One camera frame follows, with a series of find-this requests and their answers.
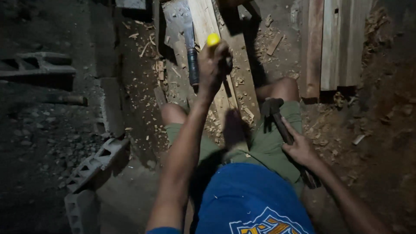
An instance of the blue t-shirt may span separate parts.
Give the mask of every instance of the blue t-shirt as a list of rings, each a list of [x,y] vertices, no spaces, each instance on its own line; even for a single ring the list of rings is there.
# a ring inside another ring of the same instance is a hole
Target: blue t-shirt
[[[211,178],[198,212],[196,233],[314,233],[292,186],[266,167],[232,163]],[[159,228],[148,233],[179,233]]]

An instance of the hand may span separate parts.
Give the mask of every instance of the hand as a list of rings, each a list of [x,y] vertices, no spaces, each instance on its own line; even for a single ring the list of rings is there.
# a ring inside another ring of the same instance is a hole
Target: hand
[[[199,65],[199,91],[198,96],[211,103],[215,94],[221,87],[224,77],[231,72],[231,67],[227,65],[232,55],[229,51],[227,42],[221,40],[215,47],[204,46],[198,55]]]
[[[293,139],[295,140],[293,145],[284,143],[282,145],[282,149],[287,154],[289,154],[297,163],[311,169],[311,167],[314,167],[317,163],[320,162],[314,146],[308,138],[299,134],[285,118],[282,117],[282,121],[285,124],[288,132],[293,136]]]

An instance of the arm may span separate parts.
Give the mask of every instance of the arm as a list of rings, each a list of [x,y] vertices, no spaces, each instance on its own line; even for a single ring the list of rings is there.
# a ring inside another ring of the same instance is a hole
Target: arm
[[[282,121],[295,140],[292,146],[283,144],[283,150],[322,180],[337,202],[350,230],[353,233],[392,233],[360,198],[348,190],[329,165],[318,157],[309,140],[299,134],[284,118]]]
[[[201,136],[209,106],[221,86],[219,62],[227,56],[228,45],[221,42],[212,57],[207,46],[198,56],[199,93],[178,137],[169,149],[159,189],[146,230],[157,227],[182,229],[188,202],[188,186],[198,165]]]

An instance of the dirt floor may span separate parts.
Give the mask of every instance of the dirt floor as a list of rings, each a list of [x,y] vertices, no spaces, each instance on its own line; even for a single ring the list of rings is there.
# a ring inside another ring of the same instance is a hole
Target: dirt floor
[[[255,85],[283,76],[296,79],[300,72],[300,1],[256,2],[262,21],[239,7],[247,24],[244,36]],[[87,0],[4,0],[0,5],[0,55],[67,53],[77,69],[74,93],[91,100],[88,108],[28,104],[33,97],[62,91],[0,83],[0,232],[68,233],[63,203],[67,191],[60,184],[72,167],[103,143],[92,127],[100,113],[90,35],[91,5]],[[372,15],[380,27],[369,24],[374,31],[367,31],[362,84],[356,97],[350,90],[340,89],[340,98],[333,98],[335,92],[322,94],[327,104],[302,105],[304,132],[320,156],[394,231],[416,232],[416,121],[412,111],[416,60],[411,46],[416,39],[416,6],[411,0],[400,5],[380,0],[375,10],[379,7],[386,10]],[[273,21],[266,27],[269,14]],[[96,192],[101,201],[102,233],[143,233],[161,159],[168,149],[153,92],[158,74],[152,66],[160,58],[151,42],[155,42],[155,29],[149,14],[116,9],[114,23],[131,160]],[[269,57],[265,50],[278,33],[285,39]],[[170,92],[168,100],[186,100],[184,84],[186,80],[169,83],[177,91]],[[358,135],[366,136],[353,145]],[[324,189],[306,191],[305,197],[318,232],[348,233]]]

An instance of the hammer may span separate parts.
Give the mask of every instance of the hammer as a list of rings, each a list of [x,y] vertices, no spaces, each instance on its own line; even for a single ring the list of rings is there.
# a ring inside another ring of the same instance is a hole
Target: hammer
[[[276,124],[276,127],[280,133],[280,135],[283,138],[283,141],[286,142],[288,145],[293,145],[295,140],[293,139],[293,136],[289,133],[287,130],[285,124],[282,122],[282,115],[280,113],[280,107],[283,105],[284,101],[281,98],[266,98],[266,101],[263,103],[263,106],[261,108],[261,114],[265,116],[265,123],[264,128],[266,130],[266,123],[268,123],[266,120],[272,115],[274,122]],[[268,124],[269,131],[271,131],[271,122]],[[293,163],[293,165],[299,170],[300,177],[302,178],[303,182],[310,188],[310,189],[316,189],[321,187],[321,181],[319,178],[313,174],[309,169],[306,167],[298,164],[295,162],[291,157],[288,157],[289,161]]]

